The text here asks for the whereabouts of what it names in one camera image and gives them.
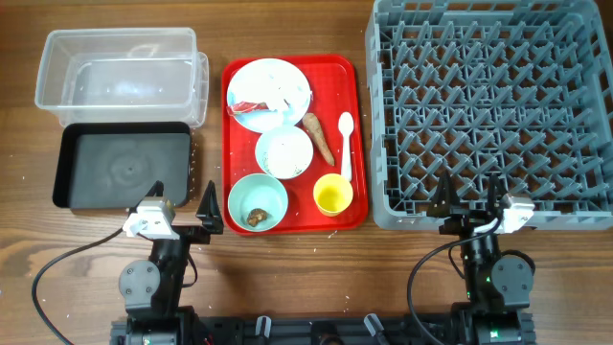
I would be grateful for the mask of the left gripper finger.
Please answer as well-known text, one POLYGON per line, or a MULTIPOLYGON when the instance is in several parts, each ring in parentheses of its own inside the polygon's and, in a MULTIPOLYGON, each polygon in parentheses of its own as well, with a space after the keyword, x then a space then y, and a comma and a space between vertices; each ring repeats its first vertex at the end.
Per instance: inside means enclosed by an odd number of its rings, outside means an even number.
POLYGON ((144 201, 147 197, 161 197, 164 194, 164 184, 162 181, 157 180, 143 198, 141 198, 133 207, 127 209, 129 214, 136 213, 138 205, 144 201))
POLYGON ((224 223, 216 198, 216 185, 210 180, 195 216, 201 221, 202 227, 210 234, 222 234, 224 223))

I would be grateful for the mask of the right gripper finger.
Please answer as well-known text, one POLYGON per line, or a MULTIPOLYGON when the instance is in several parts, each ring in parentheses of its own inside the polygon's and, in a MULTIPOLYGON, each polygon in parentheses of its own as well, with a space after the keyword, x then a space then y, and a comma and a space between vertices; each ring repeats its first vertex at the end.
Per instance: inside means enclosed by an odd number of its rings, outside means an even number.
POLYGON ((498 216, 501 211, 501 200, 506 194, 506 189, 500 182, 497 174, 492 174, 488 180, 488 203, 487 211, 491 216, 498 216))
POLYGON ((448 171, 439 178, 434 195, 431 197, 426 215, 430 218, 448 218, 459 214, 459 197, 448 171))

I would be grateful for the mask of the brown food lump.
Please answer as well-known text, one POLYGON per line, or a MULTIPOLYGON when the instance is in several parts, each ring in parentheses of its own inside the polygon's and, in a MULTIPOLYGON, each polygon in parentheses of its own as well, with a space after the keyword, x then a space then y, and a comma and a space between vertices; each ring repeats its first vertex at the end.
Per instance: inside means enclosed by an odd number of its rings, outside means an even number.
POLYGON ((255 208, 248 214, 246 223, 251 227, 256 227, 260 222, 267 220, 267 218, 268 213, 265 210, 255 208))

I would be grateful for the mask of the light green bowl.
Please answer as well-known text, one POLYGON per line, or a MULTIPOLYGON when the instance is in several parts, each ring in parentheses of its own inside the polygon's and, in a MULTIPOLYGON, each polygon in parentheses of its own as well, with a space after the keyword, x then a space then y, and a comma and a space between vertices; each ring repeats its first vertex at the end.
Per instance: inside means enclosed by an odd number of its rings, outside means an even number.
POLYGON ((229 217, 239 229, 262 233, 281 223, 288 209, 287 191, 280 180, 265 174, 252 173, 240 179, 231 189, 227 200, 229 217), (267 220, 256 227, 249 226, 248 214, 255 208, 268 213, 267 220))

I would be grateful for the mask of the white rice grains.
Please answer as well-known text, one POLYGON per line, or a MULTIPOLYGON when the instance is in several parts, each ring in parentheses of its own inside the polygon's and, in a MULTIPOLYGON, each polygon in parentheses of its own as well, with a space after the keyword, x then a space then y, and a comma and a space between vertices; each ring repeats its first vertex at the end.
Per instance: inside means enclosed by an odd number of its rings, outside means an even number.
POLYGON ((291 179, 303 173, 310 164, 312 147, 302 140, 273 138, 263 147, 264 169, 279 179, 291 179))

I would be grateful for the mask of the small light blue bowl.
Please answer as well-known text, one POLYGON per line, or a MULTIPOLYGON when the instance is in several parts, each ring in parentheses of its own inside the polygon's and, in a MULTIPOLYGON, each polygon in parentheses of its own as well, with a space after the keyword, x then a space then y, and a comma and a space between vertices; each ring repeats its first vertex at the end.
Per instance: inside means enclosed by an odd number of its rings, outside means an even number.
POLYGON ((296 126, 280 126, 263 133, 255 146, 259 167, 277 179, 292 179, 304 173, 313 158, 313 144, 296 126))

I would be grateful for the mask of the red snack wrapper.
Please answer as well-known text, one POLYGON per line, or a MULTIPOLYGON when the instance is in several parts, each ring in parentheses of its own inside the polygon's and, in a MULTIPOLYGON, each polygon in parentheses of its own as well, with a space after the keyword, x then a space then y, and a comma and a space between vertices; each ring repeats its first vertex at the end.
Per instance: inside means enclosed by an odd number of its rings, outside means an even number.
POLYGON ((266 103, 239 102, 226 107, 230 116, 252 113, 256 111, 268 110, 266 103))

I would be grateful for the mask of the yellow plastic cup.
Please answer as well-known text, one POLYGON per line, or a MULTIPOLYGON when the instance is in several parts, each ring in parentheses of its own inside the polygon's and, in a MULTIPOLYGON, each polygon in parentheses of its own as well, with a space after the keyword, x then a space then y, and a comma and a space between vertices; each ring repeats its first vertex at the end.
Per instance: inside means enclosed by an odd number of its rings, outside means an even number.
POLYGON ((336 217, 352 203, 352 184, 341 174, 325 174, 315 182, 313 198, 318 210, 324 216, 336 217))

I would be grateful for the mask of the white paper napkin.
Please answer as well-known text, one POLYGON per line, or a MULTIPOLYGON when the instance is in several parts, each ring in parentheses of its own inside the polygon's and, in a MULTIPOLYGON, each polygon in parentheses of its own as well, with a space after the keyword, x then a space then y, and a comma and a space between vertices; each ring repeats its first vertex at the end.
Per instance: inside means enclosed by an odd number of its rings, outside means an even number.
POLYGON ((270 111, 284 115, 305 102, 305 93, 299 88, 273 89, 264 93, 264 102, 270 111))

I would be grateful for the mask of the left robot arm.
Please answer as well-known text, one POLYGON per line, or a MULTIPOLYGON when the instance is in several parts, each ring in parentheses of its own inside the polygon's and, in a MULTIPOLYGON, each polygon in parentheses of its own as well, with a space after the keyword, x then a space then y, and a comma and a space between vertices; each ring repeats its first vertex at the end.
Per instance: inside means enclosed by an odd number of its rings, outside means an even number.
POLYGON ((174 225, 175 211, 164 196, 163 183, 153 184, 129 210, 123 230, 129 237, 152 242, 145 260, 128 264, 119 278, 127 319, 112 325, 111 344, 212 344, 213 335, 192 307, 179 305, 186 268, 194 265, 193 244, 208 244, 224 224, 209 182, 196 211, 197 225, 174 225))

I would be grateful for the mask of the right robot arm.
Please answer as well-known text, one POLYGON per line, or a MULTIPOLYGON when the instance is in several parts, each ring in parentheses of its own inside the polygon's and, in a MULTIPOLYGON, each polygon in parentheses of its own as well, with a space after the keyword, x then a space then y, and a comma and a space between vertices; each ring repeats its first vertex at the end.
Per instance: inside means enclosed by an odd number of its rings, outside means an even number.
POLYGON ((499 177, 488 182, 487 204, 471 210, 461 200, 448 172, 439 178, 427 215, 443 220, 442 235, 457 236, 467 301, 452 305, 435 336, 444 344, 535 344, 530 305, 535 263, 514 249, 501 250, 499 237, 519 230, 534 214, 527 195, 508 192, 499 177))

